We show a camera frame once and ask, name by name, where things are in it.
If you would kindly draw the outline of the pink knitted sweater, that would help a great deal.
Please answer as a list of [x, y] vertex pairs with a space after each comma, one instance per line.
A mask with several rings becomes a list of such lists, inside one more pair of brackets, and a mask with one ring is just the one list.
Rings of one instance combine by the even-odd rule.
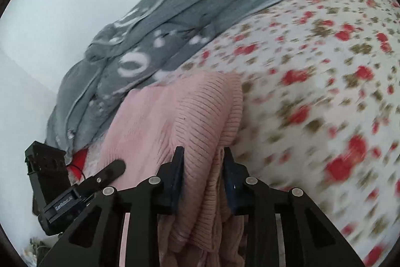
[[105, 136], [90, 148], [96, 170], [125, 161], [114, 182], [125, 190], [154, 176], [183, 147], [178, 211], [158, 226], [162, 266], [243, 266], [244, 219], [227, 206], [221, 177], [224, 149], [237, 135], [242, 109], [239, 75], [201, 72], [129, 92]]

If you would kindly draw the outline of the floral bed sheet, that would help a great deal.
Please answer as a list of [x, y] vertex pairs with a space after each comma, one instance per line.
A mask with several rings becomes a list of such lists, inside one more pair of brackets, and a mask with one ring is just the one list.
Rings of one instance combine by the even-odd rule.
[[244, 19], [170, 73], [163, 93], [237, 74], [228, 142], [263, 182], [302, 188], [364, 266], [399, 237], [399, 4], [284, 0]]

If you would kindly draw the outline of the grey patterned quilt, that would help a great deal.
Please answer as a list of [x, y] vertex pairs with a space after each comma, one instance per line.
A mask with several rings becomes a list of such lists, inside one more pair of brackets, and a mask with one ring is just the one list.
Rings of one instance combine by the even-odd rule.
[[47, 145], [73, 154], [111, 124], [126, 94], [187, 61], [218, 35], [282, 0], [140, 0], [106, 25], [62, 79]]

